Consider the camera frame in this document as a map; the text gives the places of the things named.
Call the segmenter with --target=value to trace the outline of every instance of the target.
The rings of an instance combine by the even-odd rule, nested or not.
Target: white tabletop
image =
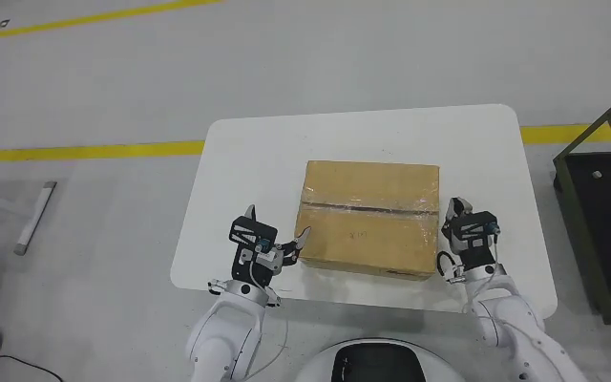
[[[498,217],[498,257],[520,292],[549,317],[558,304],[516,114],[503,105],[225,119],[208,131],[180,233],[172,282],[207,289],[230,279],[234,219],[257,219],[293,238],[311,159],[440,166],[440,224],[451,197]],[[448,250],[439,234],[439,249]],[[284,298],[379,307],[460,311],[464,287],[323,270],[298,262],[271,286]]]

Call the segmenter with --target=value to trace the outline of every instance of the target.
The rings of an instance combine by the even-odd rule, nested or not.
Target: cable
[[[240,382],[246,382],[248,379],[252,378],[253,376],[257,375],[258,373],[260,373],[261,371],[264,371],[265,369],[267,369],[271,364],[273,364],[278,357],[280,357],[280,354],[283,353],[284,348],[286,348],[286,342],[288,341],[288,319],[285,318],[284,319],[284,342],[282,347],[280,348],[280,351],[278,351],[278,353],[276,354],[276,356],[274,356],[271,361],[267,362],[263,367],[261,367],[260,369],[258,369],[257,371],[248,374],[247,377],[245,377],[245,379],[241,380]]]
[[[475,298],[476,298],[476,297],[479,295],[479,293],[481,293],[481,292],[483,292],[483,291],[485,291],[485,290],[486,290],[485,288],[486,288],[486,287],[487,287],[487,286],[488,286],[488,285],[489,285],[489,284],[490,284],[490,283],[493,281],[493,279],[494,279],[494,278],[495,278],[495,276],[496,276],[496,269],[498,268],[498,250],[497,250],[497,248],[496,248],[496,242],[497,242],[497,241],[498,241],[498,236],[497,236],[497,235],[495,235],[495,270],[493,271],[493,274],[492,274],[492,275],[491,275],[491,276],[488,278],[488,281],[486,281],[484,284],[482,284],[481,286],[479,286],[479,288],[478,288],[478,289],[476,289],[476,290],[475,290],[475,293],[474,293],[474,296],[473,296],[473,297],[471,297],[471,296],[467,296],[467,304],[465,304],[465,305],[462,307],[462,312],[463,312],[463,313],[465,312],[465,308],[466,308],[467,306],[470,306],[470,305],[473,303],[473,301],[474,301],[474,300],[475,300]]]
[[[515,330],[519,331],[520,333],[522,333],[522,335],[524,335],[526,338],[528,338],[528,339],[529,339],[531,342],[538,341],[538,340],[536,340],[535,338],[531,337],[531,336],[530,336],[530,335],[529,335],[529,334],[528,334],[526,331],[524,331],[524,330],[522,330],[522,329],[518,328],[517,326],[515,326],[514,324],[511,324],[511,323],[509,323],[509,322],[507,322],[507,321],[505,321],[505,320],[502,320],[502,319],[500,319],[500,318],[495,318],[495,317],[492,317],[492,316],[474,316],[474,318],[486,318],[486,319],[491,320],[491,321],[493,321],[493,322],[496,322],[496,323],[498,323],[498,324],[500,324],[500,325],[507,325],[508,327],[511,327],[511,328],[513,328],[513,329],[515,329]],[[561,379],[562,381],[566,381],[566,380],[564,379],[564,377],[562,376],[562,373],[560,372],[560,369],[558,368],[558,366],[556,366],[556,364],[554,363],[554,361],[552,361],[552,358],[550,358],[550,356],[549,356],[549,355],[547,355],[547,353],[545,353],[545,351],[541,350],[540,348],[536,348],[536,349],[537,349],[537,350],[538,350],[538,351],[539,351],[541,354],[543,354],[543,356],[544,356],[545,358],[547,358],[547,360],[549,361],[549,363],[550,363],[550,364],[552,364],[552,366],[554,367],[554,369],[555,369],[555,370],[556,370],[556,372],[558,373],[558,376],[560,377],[560,379]]]
[[[13,357],[12,355],[0,355],[0,358],[9,358],[9,359],[12,359],[13,361],[17,361],[17,362],[22,363],[24,365],[28,365],[28,366],[30,366],[32,368],[39,369],[40,371],[47,372],[50,375],[54,376],[59,382],[64,382],[64,380],[61,379],[61,377],[59,375],[55,374],[54,372],[52,372],[50,370],[47,370],[45,368],[41,368],[40,366],[36,366],[34,364],[31,364],[30,362],[26,362],[26,361],[24,361],[22,359],[19,359],[17,357]]]
[[[252,275],[252,266],[255,264],[255,259],[252,259],[252,261],[250,262],[250,268],[248,268],[248,271],[250,273],[250,280],[252,280],[252,282],[255,283],[255,286],[262,290],[263,293],[267,294],[267,292],[265,292],[265,288],[260,286],[259,283],[257,283],[257,280],[255,280],[255,277]]]

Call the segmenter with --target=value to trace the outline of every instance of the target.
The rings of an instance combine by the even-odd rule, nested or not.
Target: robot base
[[[296,382],[465,382],[449,363],[409,342],[358,339],[318,353],[297,375]]]

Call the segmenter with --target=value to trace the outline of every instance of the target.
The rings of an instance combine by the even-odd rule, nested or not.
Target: metal stand
[[[600,116],[579,137],[554,158],[554,188],[562,211],[571,246],[585,289],[606,325],[611,325],[611,255],[608,215],[611,211],[611,153],[572,153],[605,122],[610,123],[611,109]]]

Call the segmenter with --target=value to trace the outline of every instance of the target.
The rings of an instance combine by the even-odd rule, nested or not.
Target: yellow stripe
[[[579,134],[583,133],[590,125],[562,125],[562,126],[538,126],[522,127],[522,141],[524,144],[550,144],[570,143]],[[607,123],[603,124],[594,132],[586,142],[608,142],[611,141],[611,129]]]
[[[588,125],[522,127],[524,144],[570,143]],[[611,129],[603,125],[588,142],[611,142]],[[201,155],[203,140],[106,146],[52,147],[0,150],[0,161],[117,159]]]
[[[200,155],[202,151],[203,140],[193,140],[185,142],[0,150],[0,161],[170,157]]]
[[[188,7],[202,6],[212,3],[220,3],[222,0],[179,0],[172,3],[156,4],[154,6],[133,8],[123,11],[110,11],[107,13],[94,14],[91,16],[76,17],[68,20],[54,21],[48,24],[32,25],[30,27],[15,28],[0,31],[0,37],[9,37],[17,34],[42,32],[60,28],[74,27],[77,25],[99,23],[100,21],[115,20],[118,18],[140,16],[142,14],[157,13],[163,11],[180,10]]]

